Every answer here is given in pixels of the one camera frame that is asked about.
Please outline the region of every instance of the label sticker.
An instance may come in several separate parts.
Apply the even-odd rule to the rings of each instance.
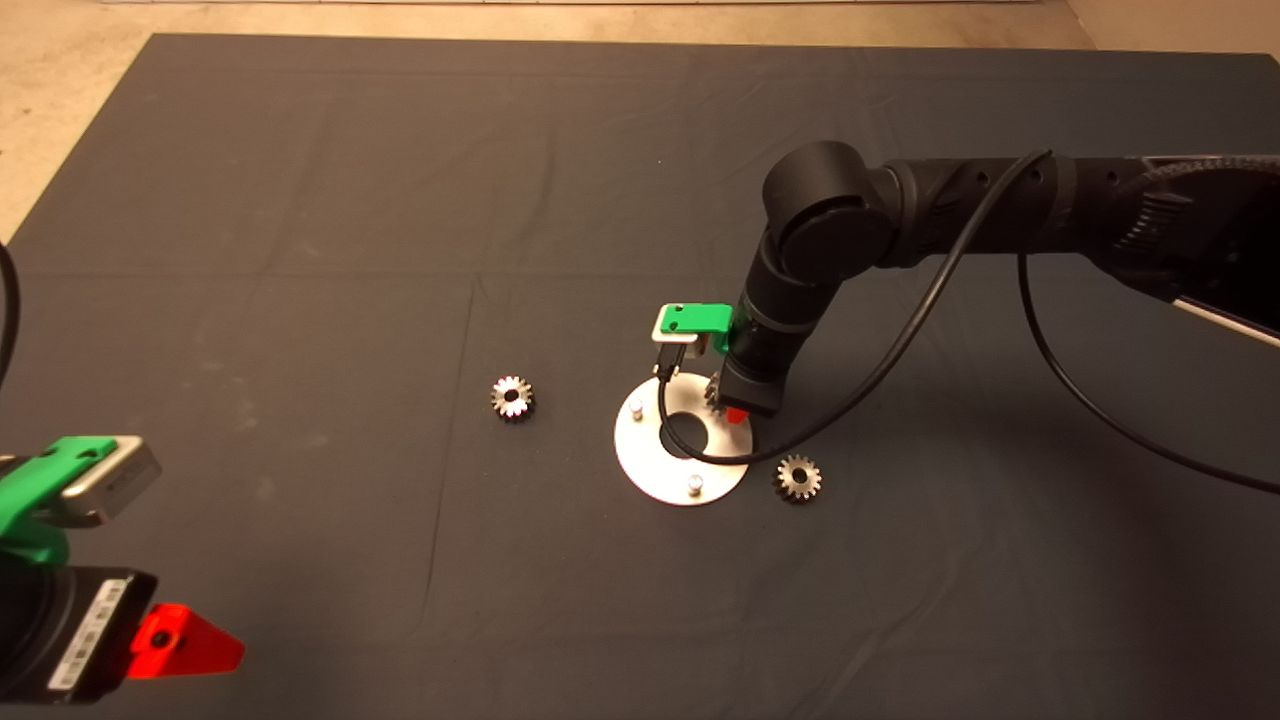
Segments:
[[[102,639],[102,630],[106,629],[111,615],[115,614],[115,606],[120,603],[120,597],[124,596],[124,588],[128,585],[128,580],[114,579],[105,580],[102,587],[97,588],[97,594],[93,596],[93,602],[90,603],[88,612],[81,620],[76,634],[72,635],[72,642],[67,646],[67,652],[63,653],[61,662],[54,670],[54,676],[49,679],[49,689],[69,691],[76,687],[81,673],[84,671],[84,666],[88,664],[88,659],[92,657],[93,650],[97,648],[97,641]]]

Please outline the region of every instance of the red triangular bracket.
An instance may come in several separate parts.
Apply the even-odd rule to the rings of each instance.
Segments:
[[[186,605],[152,607],[129,650],[132,679],[230,673],[244,657],[244,643]]]

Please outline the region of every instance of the cable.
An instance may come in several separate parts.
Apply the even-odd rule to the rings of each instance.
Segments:
[[[817,423],[805,428],[792,438],[781,442],[777,446],[771,447],[768,450],[760,450],[746,455],[707,455],[705,452],[701,452],[700,450],[696,450],[692,446],[690,446],[684,438],[676,434],[675,430],[672,429],[671,423],[668,421],[667,418],[668,379],[659,377],[658,418],[662,423],[660,425],[662,432],[667,433],[667,437],[676,447],[678,447],[681,451],[684,451],[686,455],[689,455],[695,460],[701,460],[703,462],[709,462],[712,465],[746,465],[750,462],[759,462],[762,460],[769,460],[778,455],[782,455],[783,452],[792,450],[801,442],[805,442],[806,439],[812,438],[813,436],[831,427],[836,420],[845,416],[846,413],[852,410],[859,402],[861,402],[868,395],[870,395],[872,391],[874,391],[876,387],[879,386],[881,382],[888,375],[890,370],[893,369],[893,365],[896,365],[899,359],[902,357],[902,354],[906,352],[906,348],[911,345],[911,341],[915,340],[915,334],[920,332],[920,328],[924,325],[924,320],[928,319],[929,313],[933,310],[933,306],[937,305],[938,296],[942,295],[942,290],[946,287],[947,281],[951,279],[951,275],[956,270],[956,265],[960,264],[960,258],[964,255],[965,250],[969,249],[969,245],[973,242],[973,238],[978,234],[978,231],[982,229],[983,223],[987,220],[987,215],[991,214],[996,204],[998,204],[1000,200],[1005,196],[1005,192],[1007,192],[1009,188],[1014,184],[1014,181],[1016,181],[1028,168],[1030,168],[1036,163],[1039,163],[1044,158],[1048,158],[1051,154],[1052,154],[1051,150],[1039,150],[1032,152],[1030,155],[1025,155],[1024,158],[1014,163],[1007,170],[1005,170],[1005,173],[1000,176],[1000,179],[997,179],[996,183],[991,186],[991,190],[987,191],[987,195],[983,196],[982,201],[974,209],[973,215],[969,217],[969,220],[960,231],[960,234],[956,236],[955,245],[951,246],[951,251],[947,252],[946,258],[943,258],[942,265],[938,268],[938,272],[933,275],[933,282],[931,282],[928,290],[924,291],[924,296],[920,297],[919,305],[915,306],[915,311],[911,313],[911,316],[906,320],[906,324],[902,325],[902,329],[897,334],[897,340],[895,340],[893,345],[890,346],[888,351],[884,354],[884,357],[881,359],[879,364],[877,364],[876,368],[872,369],[870,374],[868,374],[863,379],[863,382],[859,383],[856,388],[854,388],[854,391],[845,398],[844,402],[841,402],[826,416],[820,418]]]
[[[1262,480],[1258,478],[1251,478],[1249,475],[1242,475],[1239,473],[1224,470],[1215,465],[1210,465],[1207,462],[1201,462],[1199,460],[1187,457],[1185,455],[1170,450],[1160,445],[1158,442],[1147,438],[1146,436],[1138,434],[1137,430],[1130,429],[1120,420],[1116,420],[1115,418],[1108,415],[1106,410],[1098,407],[1098,405],[1093,402],[1093,400],[1091,400],[1089,396],[1085,395],[1083,389],[1080,389],[1080,386],[1075,384],[1075,380],[1073,380],[1071,377],[1066,374],[1066,369],[1062,368],[1062,364],[1057,361],[1057,356],[1055,356],[1053,350],[1050,348],[1048,341],[1044,340],[1044,332],[1041,329],[1039,319],[1037,319],[1036,316],[1036,305],[1032,302],[1032,288],[1030,288],[1030,281],[1028,279],[1027,275],[1025,252],[1018,254],[1018,291],[1023,299],[1023,311],[1027,314],[1027,327],[1032,331],[1032,337],[1036,340],[1036,347],[1039,350],[1041,357],[1044,359],[1044,363],[1048,364],[1048,369],[1053,372],[1053,375],[1059,379],[1059,382],[1062,383],[1064,387],[1066,387],[1068,392],[1070,392],[1076,400],[1079,400],[1080,405],[1084,405],[1084,407],[1088,409],[1089,413],[1093,413],[1093,415],[1097,416],[1097,419],[1102,420],[1103,423],[1110,425],[1111,429],[1123,434],[1130,441],[1140,445],[1142,447],[1149,450],[1151,452],[1155,452],[1156,455],[1164,457],[1165,460],[1170,460],[1172,462],[1181,465],[1183,468],[1189,468],[1192,470],[1196,470],[1197,473],[1204,473],[1206,475],[1217,478],[1220,480],[1226,480],[1229,483],[1235,483],[1238,486],[1244,486],[1247,488],[1280,495],[1280,484],[1277,483]]]
[[[0,282],[4,284],[4,325],[0,327],[0,387],[9,374],[13,350],[18,345],[18,322],[22,319],[22,292],[18,288],[18,268],[13,255],[0,242]]]

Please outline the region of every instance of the metal gear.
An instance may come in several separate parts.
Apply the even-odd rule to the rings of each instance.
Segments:
[[[809,502],[822,489],[822,470],[804,455],[788,455],[778,465],[774,486],[788,502]]]
[[[489,404],[508,423],[526,420],[534,411],[534,386],[520,375],[498,378],[489,392]]]
[[[719,373],[712,373],[712,378],[707,380],[707,389],[703,391],[703,397],[707,398],[707,406],[710,407],[719,415],[724,414],[724,405],[718,401],[719,397]]]

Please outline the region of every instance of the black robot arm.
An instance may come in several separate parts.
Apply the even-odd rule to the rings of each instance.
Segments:
[[[893,160],[803,146],[764,181],[768,223],[733,313],[718,401],[764,416],[841,283],[951,250],[1014,159]],[[1048,155],[968,252],[1076,252],[1129,287],[1280,343],[1280,159]]]

